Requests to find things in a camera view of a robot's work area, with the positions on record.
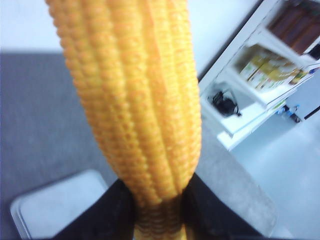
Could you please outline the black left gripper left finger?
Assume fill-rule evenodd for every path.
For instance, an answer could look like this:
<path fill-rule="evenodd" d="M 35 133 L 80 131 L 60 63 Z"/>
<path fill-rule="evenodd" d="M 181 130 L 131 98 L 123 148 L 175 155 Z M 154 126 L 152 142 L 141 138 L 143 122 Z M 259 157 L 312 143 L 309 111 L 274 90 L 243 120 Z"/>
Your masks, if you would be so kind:
<path fill-rule="evenodd" d="M 57 233 L 55 240 L 132 240 L 135 205 L 131 192 L 120 180 L 84 213 Z"/>

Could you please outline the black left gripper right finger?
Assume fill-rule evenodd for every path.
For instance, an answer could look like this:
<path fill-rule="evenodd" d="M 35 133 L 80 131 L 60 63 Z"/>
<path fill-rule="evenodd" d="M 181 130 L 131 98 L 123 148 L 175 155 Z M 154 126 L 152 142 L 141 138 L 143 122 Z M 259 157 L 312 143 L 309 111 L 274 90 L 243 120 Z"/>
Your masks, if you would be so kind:
<path fill-rule="evenodd" d="M 188 240 L 261 240 L 263 235 L 224 204 L 194 173 L 182 194 Z"/>

